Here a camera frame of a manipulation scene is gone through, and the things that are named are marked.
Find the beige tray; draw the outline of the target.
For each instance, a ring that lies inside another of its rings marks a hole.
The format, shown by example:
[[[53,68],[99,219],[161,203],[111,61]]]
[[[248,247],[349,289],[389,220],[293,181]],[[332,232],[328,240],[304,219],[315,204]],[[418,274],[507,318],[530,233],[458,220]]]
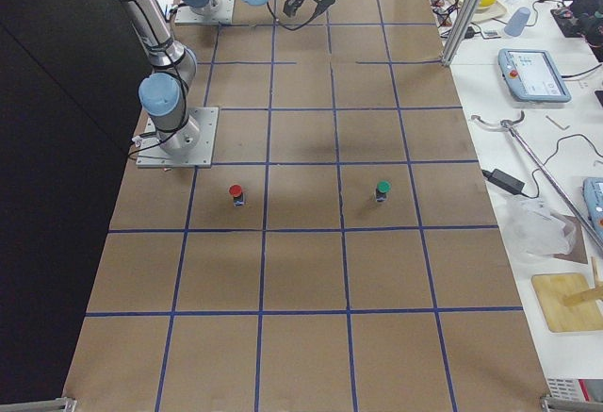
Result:
[[[464,6],[465,0],[448,0],[451,4],[457,2],[459,8]],[[473,13],[471,21],[481,23],[507,14],[507,8],[500,0],[480,0]]]

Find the blue plastic cup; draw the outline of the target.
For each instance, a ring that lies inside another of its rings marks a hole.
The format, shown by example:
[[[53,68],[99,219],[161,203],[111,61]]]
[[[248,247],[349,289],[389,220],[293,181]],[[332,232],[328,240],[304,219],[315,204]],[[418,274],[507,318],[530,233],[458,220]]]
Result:
[[[504,25],[503,32],[506,36],[516,38],[519,37],[530,20],[531,10],[527,7],[518,8],[511,16],[509,21]]]

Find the metal grabber stick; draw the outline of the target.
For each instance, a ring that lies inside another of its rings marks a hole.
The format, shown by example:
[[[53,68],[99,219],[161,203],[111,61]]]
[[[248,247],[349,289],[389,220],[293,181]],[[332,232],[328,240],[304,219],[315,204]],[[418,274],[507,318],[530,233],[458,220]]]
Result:
[[[566,191],[562,188],[561,184],[557,181],[557,179],[552,175],[552,173],[546,167],[546,164],[542,159],[540,159],[536,153],[532,150],[532,148],[528,145],[523,136],[519,133],[517,127],[525,120],[526,115],[525,111],[521,110],[519,116],[515,120],[511,119],[503,119],[498,123],[488,123],[486,122],[480,115],[472,114],[470,116],[470,121],[477,122],[484,128],[489,131],[494,132],[508,132],[511,134],[512,138],[515,139],[523,151],[529,156],[532,162],[536,166],[536,170],[541,172],[545,177],[546,181],[550,184],[550,186],[556,191],[556,193],[563,200],[567,208],[571,211],[574,217],[579,221],[581,227],[584,232],[590,237],[594,245],[602,250],[602,237],[599,236],[593,225],[590,221],[585,218],[582,213],[579,211],[577,206],[571,200],[570,196],[566,193]]]

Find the blue teach pendant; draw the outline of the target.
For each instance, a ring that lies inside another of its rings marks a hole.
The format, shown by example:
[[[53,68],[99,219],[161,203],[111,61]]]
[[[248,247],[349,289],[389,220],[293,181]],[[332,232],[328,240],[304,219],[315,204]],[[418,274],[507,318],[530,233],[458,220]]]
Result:
[[[568,103],[571,94],[546,50],[500,49],[497,63],[513,99]]]

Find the black power adapter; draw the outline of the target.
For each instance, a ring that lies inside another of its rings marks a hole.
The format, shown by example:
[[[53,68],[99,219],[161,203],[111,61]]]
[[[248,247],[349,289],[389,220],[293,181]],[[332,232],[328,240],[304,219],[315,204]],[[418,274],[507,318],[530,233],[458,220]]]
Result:
[[[512,195],[520,195],[523,192],[525,183],[500,169],[482,170],[482,175],[488,182]]]

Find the clear plastic bag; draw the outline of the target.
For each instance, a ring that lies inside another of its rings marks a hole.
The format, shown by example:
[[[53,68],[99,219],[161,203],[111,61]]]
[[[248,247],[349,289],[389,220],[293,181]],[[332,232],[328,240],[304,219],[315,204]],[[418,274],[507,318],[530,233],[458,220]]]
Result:
[[[544,200],[516,195],[496,205],[495,212],[511,261],[571,258],[577,243],[577,225]]]

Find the wooden board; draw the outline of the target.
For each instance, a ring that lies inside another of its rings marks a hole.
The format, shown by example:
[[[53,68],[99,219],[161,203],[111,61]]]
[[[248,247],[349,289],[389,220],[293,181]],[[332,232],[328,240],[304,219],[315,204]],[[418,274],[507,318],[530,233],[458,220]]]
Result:
[[[531,278],[538,303],[553,333],[599,331],[602,287],[591,288],[580,273],[539,274]]]

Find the aluminium frame post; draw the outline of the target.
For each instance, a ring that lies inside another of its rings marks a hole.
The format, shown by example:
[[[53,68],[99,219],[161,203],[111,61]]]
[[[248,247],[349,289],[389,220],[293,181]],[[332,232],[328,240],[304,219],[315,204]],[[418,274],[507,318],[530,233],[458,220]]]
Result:
[[[457,15],[456,21],[448,34],[441,57],[443,66],[450,66],[461,42],[464,40],[466,30],[481,0],[464,0]]]

